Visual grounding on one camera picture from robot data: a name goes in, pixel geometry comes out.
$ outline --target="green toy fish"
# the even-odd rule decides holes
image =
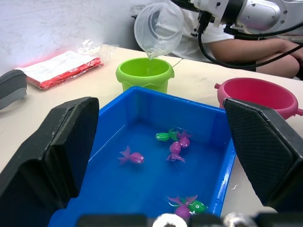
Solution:
[[[204,205],[198,200],[193,201],[192,204],[189,204],[187,207],[191,214],[201,214],[203,212],[206,212],[208,209],[208,206]]]
[[[157,133],[156,134],[156,139],[157,140],[160,140],[160,141],[168,141],[170,138],[173,140],[173,141],[178,141],[177,139],[177,131],[172,131],[173,129],[169,130],[168,133],[164,133],[164,132],[161,132],[161,133]]]

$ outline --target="purple toy fish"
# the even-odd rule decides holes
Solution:
[[[131,154],[129,146],[127,146],[125,151],[121,151],[120,153],[124,155],[124,157],[118,158],[120,160],[120,165],[124,164],[128,160],[131,160],[131,162],[136,164],[142,164],[144,162],[144,157],[140,153],[135,152]]]
[[[193,135],[188,134],[185,130],[183,130],[182,133],[177,132],[177,138],[180,139],[180,138],[182,138],[182,137],[186,137],[186,138],[190,139],[190,138],[193,137]]]
[[[171,154],[167,157],[166,160],[176,161],[181,160],[182,162],[185,162],[184,158],[179,156],[179,153],[181,151],[181,144],[179,142],[173,142],[171,146],[169,147],[169,151]]]
[[[183,136],[180,140],[179,143],[181,145],[182,148],[188,148],[188,146],[190,145],[190,141],[187,137]]]
[[[168,199],[172,202],[175,202],[179,205],[179,207],[175,210],[175,214],[177,214],[179,217],[183,219],[187,219],[191,217],[190,210],[187,208],[190,204],[193,203],[193,201],[196,200],[198,196],[195,195],[194,197],[186,197],[185,203],[182,203],[179,197],[176,198],[169,198]]]

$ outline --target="handle of pink bowl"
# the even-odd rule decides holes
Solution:
[[[303,110],[298,109],[298,110],[297,110],[297,115],[303,116]]]
[[[219,89],[220,86],[221,86],[221,84],[215,84],[214,88]]]

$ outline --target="clear plastic cup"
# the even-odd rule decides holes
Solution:
[[[153,3],[136,18],[134,36],[147,56],[156,58],[176,49],[182,38],[183,23],[183,13],[174,3]]]

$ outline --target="person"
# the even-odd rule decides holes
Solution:
[[[181,10],[184,15],[183,36],[179,46],[170,56],[209,62],[201,53],[197,37],[190,35],[197,25],[198,13],[185,9]],[[210,23],[202,35],[202,43],[210,56],[226,63],[237,62],[241,65],[261,63],[298,46],[288,40],[279,38],[260,41],[234,39],[234,36],[224,33],[224,28],[224,25],[216,28]],[[279,77],[294,78],[300,69],[299,62],[302,60],[303,48],[277,61],[253,70]]]

